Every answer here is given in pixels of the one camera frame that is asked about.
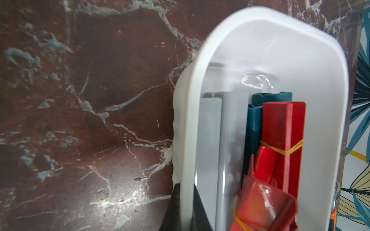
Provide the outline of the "white plastic storage box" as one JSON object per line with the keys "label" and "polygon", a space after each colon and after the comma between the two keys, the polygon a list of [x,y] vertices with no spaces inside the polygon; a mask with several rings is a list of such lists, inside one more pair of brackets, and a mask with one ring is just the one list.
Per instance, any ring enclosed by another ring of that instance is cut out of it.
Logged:
{"label": "white plastic storage box", "polygon": [[326,231],[335,191],[349,90],[339,42],[305,22],[267,7],[239,10],[206,38],[173,95],[173,181],[180,183],[184,231],[193,218],[199,101],[203,92],[246,90],[242,74],[273,76],[273,91],[290,91],[306,103],[298,193],[301,231]]}

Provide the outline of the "teal block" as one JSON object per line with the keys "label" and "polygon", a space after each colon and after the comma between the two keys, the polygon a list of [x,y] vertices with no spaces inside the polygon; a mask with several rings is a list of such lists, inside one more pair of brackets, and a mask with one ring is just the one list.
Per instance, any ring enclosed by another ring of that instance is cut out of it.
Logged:
{"label": "teal block", "polygon": [[293,94],[285,91],[279,93],[256,93],[252,95],[251,104],[257,107],[268,102],[291,102],[292,98]]}
{"label": "teal block", "polygon": [[262,137],[262,118],[263,104],[258,106],[249,105],[243,158],[243,177],[248,173],[251,155],[254,155],[254,162],[257,160],[258,149]]}

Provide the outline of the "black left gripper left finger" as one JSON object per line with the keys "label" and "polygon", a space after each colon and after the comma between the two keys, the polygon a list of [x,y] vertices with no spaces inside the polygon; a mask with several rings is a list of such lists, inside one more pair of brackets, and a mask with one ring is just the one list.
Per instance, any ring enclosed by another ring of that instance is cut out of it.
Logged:
{"label": "black left gripper left finger", "polygon": [[159,231],[180,231],[180,184],[173,187],[173,192]]}

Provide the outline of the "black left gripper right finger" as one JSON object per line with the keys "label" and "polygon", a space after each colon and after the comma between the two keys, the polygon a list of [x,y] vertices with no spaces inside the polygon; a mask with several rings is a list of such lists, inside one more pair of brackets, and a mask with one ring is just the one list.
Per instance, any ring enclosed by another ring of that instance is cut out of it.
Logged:
{"label": "black left gripper right finger", "polygon": [[213,231],[196,186],[194,186],[192,230]]}

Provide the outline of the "red clip tool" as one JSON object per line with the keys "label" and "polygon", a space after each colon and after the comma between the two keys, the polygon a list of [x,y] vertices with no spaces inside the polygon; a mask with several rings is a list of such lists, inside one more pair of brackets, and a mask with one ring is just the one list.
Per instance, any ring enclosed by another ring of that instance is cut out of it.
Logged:
{"label": "red clip tool", "polygon": [[263,105],[262,140],[254,177],[298,197],[306,103]]}
{"label": "red clip tool", "polygon": [[297,199],[254,177],[254,155],[234,209],[231,231],[297,231]]}

